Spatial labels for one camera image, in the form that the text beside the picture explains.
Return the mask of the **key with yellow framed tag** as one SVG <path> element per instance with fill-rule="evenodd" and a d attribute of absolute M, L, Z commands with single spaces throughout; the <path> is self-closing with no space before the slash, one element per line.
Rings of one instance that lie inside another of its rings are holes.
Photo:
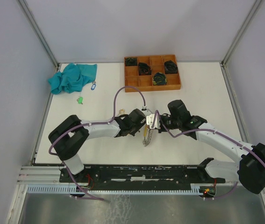
<path fill-rule="evenodd" d="M 125 110 L 124 110 L 124 109 L 120 109 L 120 110 L 118 111 L 117 116 L 124 115 L 124 114 L 125 114 Z"/>

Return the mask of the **rolled dark fabric green pattern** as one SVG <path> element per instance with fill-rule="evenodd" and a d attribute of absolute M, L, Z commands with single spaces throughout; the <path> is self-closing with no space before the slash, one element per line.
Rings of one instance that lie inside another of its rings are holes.
<path fill-rule="evenodd" d="M 157 72 L 153 77 L 152 77 L 152 82 L 153 85 L 166 85 L 167 84 L 167 79 L 164 73 Z"/>

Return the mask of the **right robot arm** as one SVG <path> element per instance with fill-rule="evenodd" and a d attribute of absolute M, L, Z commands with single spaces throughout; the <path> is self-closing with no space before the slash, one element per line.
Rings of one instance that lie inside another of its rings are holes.
<path fill-rule="evenodd" d="M 222 178 L 242 184 L 251 193 L 259 194 L 265 188 L 265 145 L 256 145 L 228 136 L 198 115 L 191 115 L 182 100 L 168 104 L 169 114 L 161 115 L 155 111 L 151 127 L 170 133 L 180 130 L 182 135 L 203 142 L 231 159 L 230 162 L 211 159 L 198 169 L 197 177 L 201 182 Z"/>

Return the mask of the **rolled dark fabric red pattern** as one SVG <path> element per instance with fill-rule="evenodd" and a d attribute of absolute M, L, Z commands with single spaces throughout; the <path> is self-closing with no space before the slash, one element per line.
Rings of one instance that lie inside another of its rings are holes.
<path fill-rule="evenodd" d="M 146 63 L 138 63 L 138 72 L 140 76 L 151 75 L 152 69 Z"/>

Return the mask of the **left aluminium frame post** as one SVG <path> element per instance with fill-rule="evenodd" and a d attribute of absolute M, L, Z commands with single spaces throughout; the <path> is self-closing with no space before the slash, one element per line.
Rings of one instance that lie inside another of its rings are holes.
<path fill-rule="evenodd" d="M 28 19 L 32 29 L 34 30 L 38 40 L 40 41 L 43 49 L 45 50 L 47 56 L 49 57 L 50 61 L 54 65 L 56 69 L 59 68 L 59 62 L 57 61 L 56 57 L 54 56 L 52 50 L 49 47 L 49 44 L 47 43 L 39 25 L 36 22 L 36 19 L 32 13 L 32 11 L 29 8 L 29 5 L 26 0 L 17 0 L 17 3 L 22 8 L 26 18 Z"/>

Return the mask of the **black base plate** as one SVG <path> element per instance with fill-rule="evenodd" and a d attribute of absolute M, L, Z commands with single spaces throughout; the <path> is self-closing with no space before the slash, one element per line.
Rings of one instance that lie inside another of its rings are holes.
<path fill-rule="evenodd" d="M 92 190 L 190 190 L 191 184 L 225 183 L 210 177 L 200 165 L 88 164 L 73 176 Z"/>

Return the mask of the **key with blue tag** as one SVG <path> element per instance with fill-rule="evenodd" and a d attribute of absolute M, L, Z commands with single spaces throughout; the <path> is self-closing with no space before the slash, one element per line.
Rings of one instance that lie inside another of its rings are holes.
<path fill-rule="evenodd" d="M 93 91 L 96 88 L 96 81 L 92 82 L 91 90 Z"/>

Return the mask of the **rolled dark fabric right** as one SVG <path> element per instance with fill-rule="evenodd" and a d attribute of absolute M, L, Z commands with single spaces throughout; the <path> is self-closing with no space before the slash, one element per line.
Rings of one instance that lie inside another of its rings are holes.
<path fill-rule="evenodd" d="M 165 61 L 164 67 L 166 74 L 178 74 L 178 67 L 174 61 L 172 60 Z"/>

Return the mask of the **teal cloth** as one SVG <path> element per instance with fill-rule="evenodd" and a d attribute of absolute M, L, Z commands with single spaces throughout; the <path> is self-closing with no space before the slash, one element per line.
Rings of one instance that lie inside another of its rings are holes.
<path fill-rule="evenodd" d="M 81 92 L 86 84 L 95 81 L 97 67 L 97 64 L 68 64 L 48 79 L 51 94 Z"/>

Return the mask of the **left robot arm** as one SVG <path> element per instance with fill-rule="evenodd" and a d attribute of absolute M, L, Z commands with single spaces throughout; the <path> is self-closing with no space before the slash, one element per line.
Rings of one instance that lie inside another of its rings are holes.
<path fill-rule="evenodd" d="M 101 137 L 134 136 L 146 122 L 148 109 L 134 109 L 130 114 L 116 116 L 112 121 L 85 121 L 71 115 L 48 136 L 59 159 L 70 170 L 70 177 L 81 182 L 86 177 L 84 164 L 78 155 L 85 141 Z"/>

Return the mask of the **aluminium frame post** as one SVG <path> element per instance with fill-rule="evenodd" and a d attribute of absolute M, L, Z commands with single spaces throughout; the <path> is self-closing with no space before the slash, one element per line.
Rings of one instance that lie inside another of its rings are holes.
<path fill-rule="evenodd" d="M 233 53 L 235 52 L 238 44 L 240 43 L 241 39 L 243 38 L 246 30 L 249 28 L 249 25 L 252 23 L 254 17 L 256 16 L 256 14 L 258 13 L 259 9 L 261 8 L 262 4 L 263 4 L 263 0 L 255 0 L 251 9 L 249 10 L 247 16 L 245 17 L 242 25 L 240 26 L 240 28 L 238 29 L 230 47 L 228 48 L 224 58 L 222 59 L 221 64 L 223 66 L 226 66 L 228 64 L 228 62 L 230 61 Z"/>
<path fill-rule="evenodd" d="M 43 49 L 45 50 L 47 56 L 49 57 L 50 61 L 54 65 L 56 69 L 59 68 L 59 62 L 57 61 L 56 57 L 54 56 L 52 50 L 49 47 L 49 44 L 47 43 L 39 25 L 36 22 L 36 19 L 32 13 L 32 11 L 29 8 L 29 5 L 26 0 L 17 0 L 17 3 L 22 8 L 26 18 L 28 19 L 32 29 L 34 30 L 38 40 L 40 41 Z"/>

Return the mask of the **rolled dark fabric far left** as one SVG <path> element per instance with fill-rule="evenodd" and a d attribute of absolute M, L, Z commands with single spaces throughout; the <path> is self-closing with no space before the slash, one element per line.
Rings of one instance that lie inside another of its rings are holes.
<path fill-rule="evenodd" d="M 125 58 L 125 66 L 129 67 L 129 66 L 137 66 L 138 62 L 137 62 L 137 58 L 136 57 L 126 57 Z"/>

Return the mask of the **metal keyring organizer yellow handle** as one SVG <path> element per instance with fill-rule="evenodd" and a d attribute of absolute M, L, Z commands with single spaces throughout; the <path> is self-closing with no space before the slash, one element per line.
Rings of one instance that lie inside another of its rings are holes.
<path fill-rule="evenodd" d="M 154 133 L 154 129 L 150 129 L 148 125 L 144 126 L 144 133 L 143 133 L 143 145 L 147 147 L 152 139 Z"/>

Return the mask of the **key with green tag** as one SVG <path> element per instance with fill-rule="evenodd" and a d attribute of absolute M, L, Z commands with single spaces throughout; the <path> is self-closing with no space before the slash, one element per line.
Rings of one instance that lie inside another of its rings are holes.
<path fill-rule="evenodd" d="M 77 99 L 77 103 L 80 104 L 80 105 L 82 105 L 83 104 L 83 97 L 79 97 Z"/>

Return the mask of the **wooden compartment tray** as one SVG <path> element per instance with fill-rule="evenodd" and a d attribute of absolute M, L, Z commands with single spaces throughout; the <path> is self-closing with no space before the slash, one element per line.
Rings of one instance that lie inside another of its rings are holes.
<path fill-rule="evenodd" d="M 137 58 L 138 63 L 146 63 L 151 69 L 151 75 L 140 76 L 137 66 L 126 67 L 124 64 L 124 81 L 126 86 L 134 86 L 140 91 L 170 91 L 181 89 L 181 80 L 178 74 L 166 74 L 164 63 L 165 61 L 172 60 L 177 65 L 175 55 L 152 55 L 152 56 L 133 56 Z M 157 73 L 164 73 L 167 79 L 166 85 L 153 85 L 152 77 Z"/>

